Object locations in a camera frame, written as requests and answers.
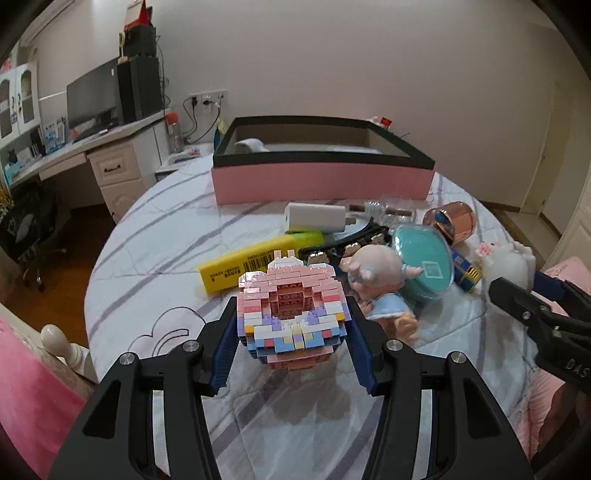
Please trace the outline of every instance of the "pink blanket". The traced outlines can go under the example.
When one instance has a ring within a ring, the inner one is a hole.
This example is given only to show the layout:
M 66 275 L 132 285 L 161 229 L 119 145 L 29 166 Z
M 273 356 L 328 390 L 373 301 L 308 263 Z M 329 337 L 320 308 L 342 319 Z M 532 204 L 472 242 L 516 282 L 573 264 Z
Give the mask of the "pink blanket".
M 35 358 L 2 319 L 0 365 L 0 424 L 45 480 L 85 401 Z

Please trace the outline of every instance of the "white wall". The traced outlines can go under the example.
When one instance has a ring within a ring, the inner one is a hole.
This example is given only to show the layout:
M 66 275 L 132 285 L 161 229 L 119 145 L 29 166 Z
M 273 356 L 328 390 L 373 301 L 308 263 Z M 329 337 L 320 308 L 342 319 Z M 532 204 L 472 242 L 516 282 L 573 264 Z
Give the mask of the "white wall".
M 189 93 L 224 88 L 228 120 L 384 115 L 478 198 L 521 205 L 556 79 L 531 0 L 152 4 L 178 111 Z M 41 33 L 41 96 L 117 56 L 126 5 L 79 0 Z

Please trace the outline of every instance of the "round table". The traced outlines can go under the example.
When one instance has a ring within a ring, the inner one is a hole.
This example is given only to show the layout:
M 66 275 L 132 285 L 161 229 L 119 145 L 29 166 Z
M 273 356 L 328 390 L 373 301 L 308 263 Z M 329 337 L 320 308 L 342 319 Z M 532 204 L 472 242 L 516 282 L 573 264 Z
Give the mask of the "round table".
M 196 338 L 203 326 L 200 317 L 216 320 L 236 291 L 208 296 L 195 267 L 282 234 L 285 202 L 218 206 L 211 166 L 210 155 L 157 183 L 107 241 L 85 300 L 99 378 L 123 352 L 134 351 L 141 358 L 163 355 Z M 476 232 L 464 248 L 511 240 L 477 200 L 435 174 L 426 207 L 455 200 L 471 205 L 478 217 Z M 415 347 L 442 357 L 453 350 L 466 353 L 516 425 L 537 371 L 535 344 L 519 322 L 488 304 L 483 288 L 481 282 L 466 294 L 452 285 L 442 299 L 423 308 Z M 426 468 L 430 401 L 424 393 L 415 474 Z M 161 397 L 156 395 L 154 402 L 157 463 L 167 471 Z M 270 371 L 239 345 L 228 387 L 203 404 L 223 478 L 358 479 L 381 400 L 357 383 L 346 345 L 330 361 L 290 373 Z

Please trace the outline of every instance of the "wall outlet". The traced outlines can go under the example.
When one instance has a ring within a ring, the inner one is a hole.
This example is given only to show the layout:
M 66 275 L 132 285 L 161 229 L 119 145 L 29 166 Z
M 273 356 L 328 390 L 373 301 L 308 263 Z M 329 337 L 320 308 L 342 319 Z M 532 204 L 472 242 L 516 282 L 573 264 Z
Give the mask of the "wall outlet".
M 211 113 L 212 111 L 212 104 L 204 105 L 204 100 L 209 100 L 210 102 L 222 102 L 228 101 L 228 91 L 227 90 L 213 90 L 211 92 L 201 92 L 201 93 L 190 93 L 188 98 L 192 98 L 196 96 L 199 102 L 199 105 L 203 106 L 203 113 Z

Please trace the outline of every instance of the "pink storage box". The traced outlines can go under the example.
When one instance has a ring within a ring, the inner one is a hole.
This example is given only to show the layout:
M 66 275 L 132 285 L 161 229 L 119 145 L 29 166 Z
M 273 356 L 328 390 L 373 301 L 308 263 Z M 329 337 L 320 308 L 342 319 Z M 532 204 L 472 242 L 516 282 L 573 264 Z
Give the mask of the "pink storage box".
M 270 151 L 240 153 L 257 138 Z M 213 155 L 219 205 L 291 200 L 424 200 L 435 162 L 364 120 L 316 116 L 236 118 Z

